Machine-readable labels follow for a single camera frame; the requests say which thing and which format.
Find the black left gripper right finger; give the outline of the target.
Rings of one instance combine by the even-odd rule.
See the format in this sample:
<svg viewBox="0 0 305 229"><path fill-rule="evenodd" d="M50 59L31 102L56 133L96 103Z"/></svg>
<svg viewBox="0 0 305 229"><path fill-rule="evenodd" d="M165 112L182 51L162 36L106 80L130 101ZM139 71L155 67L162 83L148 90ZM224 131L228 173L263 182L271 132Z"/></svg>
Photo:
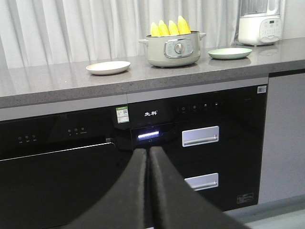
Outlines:
<svg viewBox="0 0 305 229"><path fill-rule="evenodd" d="M160 146L150 158L150 194L156 229L245 229L191 189Z"/></svg>

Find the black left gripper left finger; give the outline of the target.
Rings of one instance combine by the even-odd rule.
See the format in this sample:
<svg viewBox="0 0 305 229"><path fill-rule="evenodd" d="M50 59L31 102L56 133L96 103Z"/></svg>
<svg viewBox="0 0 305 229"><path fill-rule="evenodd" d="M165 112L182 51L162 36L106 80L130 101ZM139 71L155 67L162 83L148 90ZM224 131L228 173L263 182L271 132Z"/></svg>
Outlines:
<svg viewBox="0 0 305 229"><path fill-rule="evenodd" d="M65 229L143 229L147 151L135 149L112 188Z"/></svg>

